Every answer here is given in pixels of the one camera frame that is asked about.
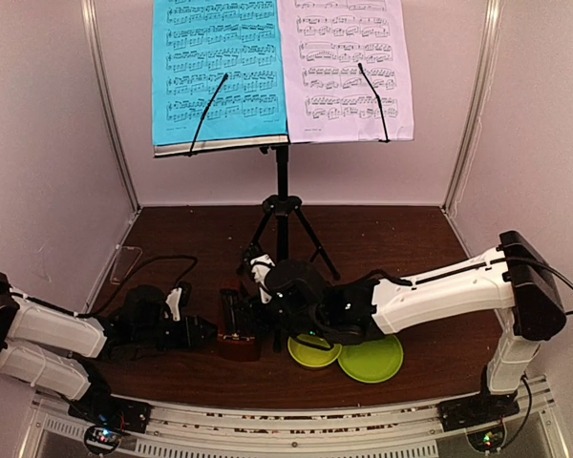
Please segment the blue sheet music paper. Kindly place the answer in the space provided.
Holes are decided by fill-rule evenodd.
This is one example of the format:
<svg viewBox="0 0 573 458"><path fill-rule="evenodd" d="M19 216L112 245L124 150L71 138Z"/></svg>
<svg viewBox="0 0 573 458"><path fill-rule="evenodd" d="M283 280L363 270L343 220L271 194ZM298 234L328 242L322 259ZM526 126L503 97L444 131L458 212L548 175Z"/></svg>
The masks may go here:
<svg viewBox="0 0 573 458"><path fill-rule="evenodd" d="M286 134L276 2L155 2L152 110L156 147Z"/></svg>

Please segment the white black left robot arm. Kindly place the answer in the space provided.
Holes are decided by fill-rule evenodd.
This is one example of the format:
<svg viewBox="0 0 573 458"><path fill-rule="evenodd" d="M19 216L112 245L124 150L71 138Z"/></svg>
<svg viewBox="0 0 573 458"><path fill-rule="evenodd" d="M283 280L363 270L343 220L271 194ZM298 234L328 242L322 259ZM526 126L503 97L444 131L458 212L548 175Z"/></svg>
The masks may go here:
<svg viewBox="0 0 573 458"><path fill-rule="evenodd" d="M77 313L30 296L0 272L0 374L58 394L90 422L124 420L126 405L93 367L94 360L137 359L140 352L200 349L218 327L188 315L190 283L178 278L169 293L141 284L118 309Z"/></svg>

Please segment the black perforated music stand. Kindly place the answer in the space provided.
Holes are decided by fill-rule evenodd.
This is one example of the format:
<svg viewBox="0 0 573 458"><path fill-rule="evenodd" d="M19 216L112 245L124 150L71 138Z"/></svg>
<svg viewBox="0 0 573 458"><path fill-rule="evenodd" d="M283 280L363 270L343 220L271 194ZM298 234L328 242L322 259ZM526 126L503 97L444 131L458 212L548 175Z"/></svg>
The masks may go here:
<svg viewBox="0 0 573 458"><path fill-rule="evenodd" d="M288 190L289 146L290 139L287 131L284 135L191 141L186 144L154 146L154 149L158 157L194 156L201 153L250 147L256 147L263 153L273 153L277 167L277 190L263 201L262 218L257 226L256 234L246 248L250 244L257 244L274 261L309 261L327 282L332 285L343 284L338 269L304 214L302 201ZM243 255L239 272L246 275ZM255 287L254 293L248 293L244 287L235 288L240 292L244 310L249 301L258 300L259 290L256 284ZM290 337L282 329L271 332L281 338Z"/></svg>

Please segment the brown wooden metronome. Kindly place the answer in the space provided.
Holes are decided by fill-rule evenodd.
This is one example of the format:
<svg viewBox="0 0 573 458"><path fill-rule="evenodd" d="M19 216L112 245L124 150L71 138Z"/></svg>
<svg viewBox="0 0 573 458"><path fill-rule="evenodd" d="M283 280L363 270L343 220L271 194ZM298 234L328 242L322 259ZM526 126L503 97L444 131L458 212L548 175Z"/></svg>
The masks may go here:
<svg viewBox="0 0 573 458"><path fill-rule="evenodd" d="M257 339L256 323L243 309L240 292L220 290L222 320L219 324L217 346L219 355L228 361L250 363L261 358L261 344Z"/></svg>

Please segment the lavender paper sheet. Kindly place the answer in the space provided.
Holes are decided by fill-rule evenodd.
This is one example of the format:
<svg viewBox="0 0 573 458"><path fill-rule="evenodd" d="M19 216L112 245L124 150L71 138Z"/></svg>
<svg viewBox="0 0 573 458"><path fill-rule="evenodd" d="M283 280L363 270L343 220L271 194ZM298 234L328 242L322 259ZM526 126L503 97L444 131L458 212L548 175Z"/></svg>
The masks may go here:
<svg viewBox="0 0 573 458"><path fill-rule="evenodd" d="M309 0L277 6L291 142L413 140L401 2Z"/></svg>

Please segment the clear plastic metronome cover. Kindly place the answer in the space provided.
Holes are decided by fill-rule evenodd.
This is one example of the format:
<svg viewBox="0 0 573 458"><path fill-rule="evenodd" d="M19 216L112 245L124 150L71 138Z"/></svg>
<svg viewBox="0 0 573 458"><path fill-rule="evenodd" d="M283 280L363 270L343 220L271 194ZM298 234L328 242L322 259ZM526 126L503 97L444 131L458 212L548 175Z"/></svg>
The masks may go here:
<svg viewBox="0 0 573 458"><path fill-rule="evenodd" d="M117 254L109 275L110 284L119 285L131 273L142 255L142 249L137 246L122 245Z"/></svg>

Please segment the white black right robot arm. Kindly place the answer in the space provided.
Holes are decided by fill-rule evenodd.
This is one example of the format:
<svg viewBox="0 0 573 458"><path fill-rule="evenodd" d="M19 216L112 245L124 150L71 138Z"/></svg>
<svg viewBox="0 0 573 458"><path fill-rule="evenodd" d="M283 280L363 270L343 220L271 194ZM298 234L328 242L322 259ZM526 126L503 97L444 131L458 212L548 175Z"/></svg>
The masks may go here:
<svg viewBox="0 0 573 458"><path fill-rule="evenodd" d="M259 289L259 315L290 337L316 336L328 347L378 341L423 323L484 310L500 310L505 324L480 391L440 404L444 417L472 413L487 422L519 406L526 371L572 312L556 282L573 282L550 266L519 232L503 232L499 245L436 270L396 277L374 269L358 280L332 285L309 261L274 261L254 244L244 271Z"/></svg>

